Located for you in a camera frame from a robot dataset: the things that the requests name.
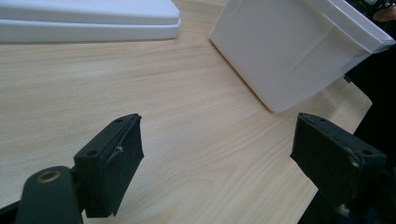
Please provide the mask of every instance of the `dark plastic part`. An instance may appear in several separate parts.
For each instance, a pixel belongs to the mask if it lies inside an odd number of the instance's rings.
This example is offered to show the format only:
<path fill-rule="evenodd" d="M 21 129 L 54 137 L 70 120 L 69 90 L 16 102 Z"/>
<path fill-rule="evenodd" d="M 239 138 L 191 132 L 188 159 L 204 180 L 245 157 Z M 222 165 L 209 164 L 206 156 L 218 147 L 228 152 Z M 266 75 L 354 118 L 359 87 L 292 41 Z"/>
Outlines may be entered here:
<path fill-rule="evenodd" d="M 365 214 L 362 198 L 380 177 L 386 155 L 326 119 L 300 113 L 290 155 L 340 215 Z"/>
<path fill-rule="evenodd" d="M 143 159 L 137 114 L 115 119 L 78 154 L 75 169 L 87 194 L 82 200 L 87 217 L 117 214 L 123 195 Z"/>
<path fill-rule="evenodd" d="M 373 19 L 374 14 L 384 8 L 392 7 L 395 3 L 395 0 L 377 0 L 373 4 L 373 1 L 368 0 L 346 0 L 350 5 L 356 8 L 363 16 L 367 17 L 372 23 L 376 24 L 379 28 L 381 28 L 386 33 L 392 32 L 394 28 L 391 21 L 375 21 Z"/>
<path fill-rule="evenodd" d="M 25 182 L 18 224 L 82 223 L 70 169 L 55 166 L 31 175 Z"/>
<path fill-rule="evenodd" d="M 374 197 L 375 208 L 384 220 L 378 223 L 396 223 L 396 168 L 387 174 L 379 182 Z"/>
<path fill-rule="evenodd" d="M 12 203 L 0 209 L 0 223 L 13 224 L 17 219 L 18 206 L 20 202 Z"/>

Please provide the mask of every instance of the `white plastic lid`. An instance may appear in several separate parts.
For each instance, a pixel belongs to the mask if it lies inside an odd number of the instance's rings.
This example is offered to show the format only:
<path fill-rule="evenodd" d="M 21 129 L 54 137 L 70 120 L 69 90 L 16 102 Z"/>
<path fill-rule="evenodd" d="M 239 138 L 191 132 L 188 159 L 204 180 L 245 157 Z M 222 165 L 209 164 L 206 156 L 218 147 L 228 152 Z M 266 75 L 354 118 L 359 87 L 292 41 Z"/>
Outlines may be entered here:
<path fill-rule="evenodd" d="M 345 0 L 307 0 L 323 16 L 371 53 L 394 45 L 395 40 Z"/>
<path fill-rule="evenodd" d="M 170 0 L 1 0 L 0 20 L 94 24 L 177 24 Z"/>

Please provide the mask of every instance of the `wooden table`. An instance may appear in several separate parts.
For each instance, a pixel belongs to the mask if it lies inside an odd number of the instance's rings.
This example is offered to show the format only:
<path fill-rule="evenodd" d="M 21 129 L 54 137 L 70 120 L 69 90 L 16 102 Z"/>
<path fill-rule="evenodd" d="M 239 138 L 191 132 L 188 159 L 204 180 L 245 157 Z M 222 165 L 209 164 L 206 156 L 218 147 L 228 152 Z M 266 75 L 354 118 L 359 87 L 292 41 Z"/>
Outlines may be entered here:
<path fill-rule="evenodd" d="M 118 215 L 84 222 L 296 223 L 317 190 L 290 158 L 298 112 L 353 132 L 371 102 L 340 79 L 269 111 L 208 38 L 225 3 L 175 0 L 171 40 L 0 45 L 0 206 L 139 113 L 146 157 Z"/>

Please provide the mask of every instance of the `white plastic container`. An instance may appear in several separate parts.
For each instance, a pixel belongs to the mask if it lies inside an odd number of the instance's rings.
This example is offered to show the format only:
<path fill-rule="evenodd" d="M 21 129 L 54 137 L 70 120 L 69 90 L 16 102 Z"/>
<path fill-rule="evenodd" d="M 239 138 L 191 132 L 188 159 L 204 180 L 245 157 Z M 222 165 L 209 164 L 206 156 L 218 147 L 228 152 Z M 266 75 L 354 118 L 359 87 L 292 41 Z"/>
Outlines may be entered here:
<path fill-rule="evenodd" d="M 210 38 L 274 112 L 395 44 L 345 0 L 229 0 Z"/>
<path fill-rule="evenodd" d="M 0 0 L 0 42 L 174 38 L 179 14 L 171 0 Z"/>

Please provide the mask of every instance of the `screw hole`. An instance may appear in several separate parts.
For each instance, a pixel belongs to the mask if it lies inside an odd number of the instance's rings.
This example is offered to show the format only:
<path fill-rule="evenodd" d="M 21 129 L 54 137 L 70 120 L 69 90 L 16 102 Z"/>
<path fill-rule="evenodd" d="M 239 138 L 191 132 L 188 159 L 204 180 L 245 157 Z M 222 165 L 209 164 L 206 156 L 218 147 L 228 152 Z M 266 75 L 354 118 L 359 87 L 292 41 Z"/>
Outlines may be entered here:
<path fill-rule="evenodd" d="M 58 178 L 60 175 L 61 175 L 61 172 L 59 172 L 57 170 L 47 171 L 46 173 L 40 175 L 37 178 L 37 182 L 40 184 L 45 184 L 45 183 L 48 183 L 48 182 Z"/>
<path fill-rule="evenodd" d="M 94 151 L 94 150 L 92 150 L 92 151 L 89 151 L 88 153 L 87 153 L 87 155 L 88 156 L 94 156 L 94 155 L 96 155 L 96 151 Z"/>
<path fill-rule="evenodd" d="M 363 153 L 366 156 L 373 156 L 373 152 L 369 150 L 363 150 L 361 153 Z"/>

